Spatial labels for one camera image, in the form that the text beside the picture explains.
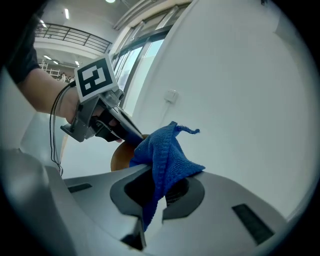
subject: railing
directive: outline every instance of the railing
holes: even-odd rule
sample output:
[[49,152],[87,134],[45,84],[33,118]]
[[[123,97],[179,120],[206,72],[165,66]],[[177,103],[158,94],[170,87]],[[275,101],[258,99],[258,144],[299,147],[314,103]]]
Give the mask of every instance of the railing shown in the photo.
[[35,30],[38,38],[50,38],[82,45],[98,52],[105,53],[112,42],[82,30],[58,24],[39,23]]

